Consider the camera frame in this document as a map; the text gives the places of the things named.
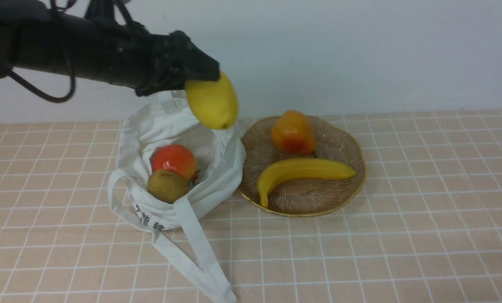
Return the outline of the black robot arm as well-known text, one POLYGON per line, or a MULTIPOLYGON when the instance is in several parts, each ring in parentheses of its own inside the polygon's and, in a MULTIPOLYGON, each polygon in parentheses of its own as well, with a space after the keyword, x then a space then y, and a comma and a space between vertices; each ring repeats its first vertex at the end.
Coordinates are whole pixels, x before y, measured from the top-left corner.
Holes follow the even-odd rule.
POLYGON ((10 77, 36 96, 68 101, 76 79, 131 88, 136 96, 181 90, 187 81, 217 81, 220 65, 182 31, 156 35, 134 21, 125 0, 92 0, 83 17, 51 0, 0 0, 0 79, 10 77), (14 67, 68 76, 63 97, 51 96, 14 67))

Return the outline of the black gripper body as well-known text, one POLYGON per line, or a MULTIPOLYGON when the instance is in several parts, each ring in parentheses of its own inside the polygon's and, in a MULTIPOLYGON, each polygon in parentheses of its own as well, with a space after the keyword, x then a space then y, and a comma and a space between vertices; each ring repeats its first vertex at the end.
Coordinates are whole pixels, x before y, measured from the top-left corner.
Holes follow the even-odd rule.
POLYGON ((169 35, 148 36, 149 69, 146 79, 135 89, 136 96, 182 90, 187 81, 218 81, 220 64, 191 42, 180 30, 169 35))

